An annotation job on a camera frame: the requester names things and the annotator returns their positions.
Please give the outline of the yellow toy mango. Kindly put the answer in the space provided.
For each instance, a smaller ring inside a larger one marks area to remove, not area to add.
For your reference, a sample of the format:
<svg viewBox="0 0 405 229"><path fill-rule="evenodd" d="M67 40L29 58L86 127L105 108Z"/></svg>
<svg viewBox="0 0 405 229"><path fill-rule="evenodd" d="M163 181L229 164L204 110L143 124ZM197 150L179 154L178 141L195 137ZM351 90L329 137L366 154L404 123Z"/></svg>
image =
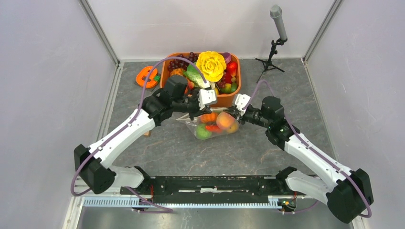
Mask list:
<svg viewBox="0 0 405 229"><path fill-rule="evenodd" d="M234 122L228 129L226 129L226 132L228 134L232 134L236 132L239 129L239 124L238 122Z"/></svg>

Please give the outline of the orange toy bell pepper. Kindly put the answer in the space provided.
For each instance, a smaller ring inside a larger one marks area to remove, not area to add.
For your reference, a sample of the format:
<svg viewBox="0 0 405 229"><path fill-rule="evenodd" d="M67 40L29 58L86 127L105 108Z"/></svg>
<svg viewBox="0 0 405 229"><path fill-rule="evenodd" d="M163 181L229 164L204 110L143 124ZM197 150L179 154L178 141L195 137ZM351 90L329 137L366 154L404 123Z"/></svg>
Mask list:
<svg viewBox="0 0 405 229"><path fill-rule="evenodd" d="M210 114L203 114L200 116L200 121L205 124L213 123L216 121L217 117L218 117L218 113L216 113L216 112L212 112Z"/></svg>

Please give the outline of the clear polka-dot zip bag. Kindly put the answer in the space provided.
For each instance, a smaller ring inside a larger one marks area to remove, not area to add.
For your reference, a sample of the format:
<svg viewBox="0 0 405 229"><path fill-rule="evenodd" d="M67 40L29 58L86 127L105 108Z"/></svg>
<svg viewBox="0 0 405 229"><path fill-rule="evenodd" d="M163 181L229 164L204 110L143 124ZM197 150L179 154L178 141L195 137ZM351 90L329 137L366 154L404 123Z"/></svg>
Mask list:
<svg viewBox="0 0 405 229"><path fill-rule="evenodd" d="M203 114L193 120L185 114L176 120L186 124L199 140L207 140L220 135L233 134L239 130L239 122L229 114L227 108L215 108L210 114Z"/></svg>

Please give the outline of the toy peach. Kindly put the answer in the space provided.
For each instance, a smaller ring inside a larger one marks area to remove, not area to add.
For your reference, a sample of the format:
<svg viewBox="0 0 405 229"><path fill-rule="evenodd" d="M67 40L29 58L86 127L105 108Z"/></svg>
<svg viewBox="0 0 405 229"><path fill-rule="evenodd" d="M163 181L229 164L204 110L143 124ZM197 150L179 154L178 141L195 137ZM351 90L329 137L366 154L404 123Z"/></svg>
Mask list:
<svg viewBox="0 0 405 229"><path fill-rule="evenodd" d="M222 130L229 129L234 124L234 122L235 118L227 112L220 112L216 119L217 126Z"/></svg>

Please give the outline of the green toy cabbage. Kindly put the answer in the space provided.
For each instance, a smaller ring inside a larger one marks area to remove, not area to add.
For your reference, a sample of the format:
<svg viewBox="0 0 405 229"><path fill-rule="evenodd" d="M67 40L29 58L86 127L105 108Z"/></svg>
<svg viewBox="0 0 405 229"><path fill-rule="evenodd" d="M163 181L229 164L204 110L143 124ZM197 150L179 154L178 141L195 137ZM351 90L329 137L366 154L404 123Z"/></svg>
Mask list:
<svg viewBox="0 0 405 229"><path fill-rule="evenodd" d="M200 140L209 139L212 136L212 132L206 129L205 124L198 124L195 128L195 137Z"/></svg>

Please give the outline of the red toy chili pepper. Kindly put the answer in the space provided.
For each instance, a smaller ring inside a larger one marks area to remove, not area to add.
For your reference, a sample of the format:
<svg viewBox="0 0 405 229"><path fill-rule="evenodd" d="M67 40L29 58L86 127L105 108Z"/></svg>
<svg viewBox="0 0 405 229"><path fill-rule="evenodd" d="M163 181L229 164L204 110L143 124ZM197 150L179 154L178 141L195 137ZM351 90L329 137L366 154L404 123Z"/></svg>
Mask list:
<svg viewBox="0 0 405 229"><path fill-rule="evenodd" d="M205 129L214 133L221 133L223 131L218 125L206 125Z"/></svg>

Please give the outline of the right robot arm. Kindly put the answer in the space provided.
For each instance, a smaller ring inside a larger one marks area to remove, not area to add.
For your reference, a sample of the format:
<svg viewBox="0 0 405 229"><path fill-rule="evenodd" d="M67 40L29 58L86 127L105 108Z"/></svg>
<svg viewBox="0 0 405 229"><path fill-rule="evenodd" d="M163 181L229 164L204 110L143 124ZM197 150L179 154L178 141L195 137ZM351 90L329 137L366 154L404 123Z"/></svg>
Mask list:
<svg viewBox="0 0 405 229"><path fill-rule="evenodd" d="M279 98L265 97L261 108L254 108L250 102L250 96L237 94L230 107L231 115L241 124L265 128L273 145L316 174L315 177L305 175L293 167L281 170L276 176L276 189L280 194L296 191L310 196L325 204L343 223L350 223L356 217L371 217L373 193L370 177L364 170L350 169L311 143L285 116Z"/></svg>

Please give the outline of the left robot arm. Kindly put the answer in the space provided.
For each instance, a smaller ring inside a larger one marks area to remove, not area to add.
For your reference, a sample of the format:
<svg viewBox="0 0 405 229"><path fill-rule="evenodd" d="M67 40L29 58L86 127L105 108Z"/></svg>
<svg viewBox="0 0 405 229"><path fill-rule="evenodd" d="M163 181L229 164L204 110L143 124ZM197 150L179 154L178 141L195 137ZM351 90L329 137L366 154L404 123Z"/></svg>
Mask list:
<svg viewBox="0 0 405 229"><path fill-rule="evenodd" d="M90 146L78 145L74 149L75 175L71 183L71 193L75 181L80 177L92 191L101 194L114 183L116 172L110 169L115 159L144 133L160 126L174 112L187 113L190 118L209 114L210 105L217 102L215 91L207 88L194 88L186 93L187 79L175 75L170 77L163 88L142 99L138 108L123 123L99 141Z"/></svg>

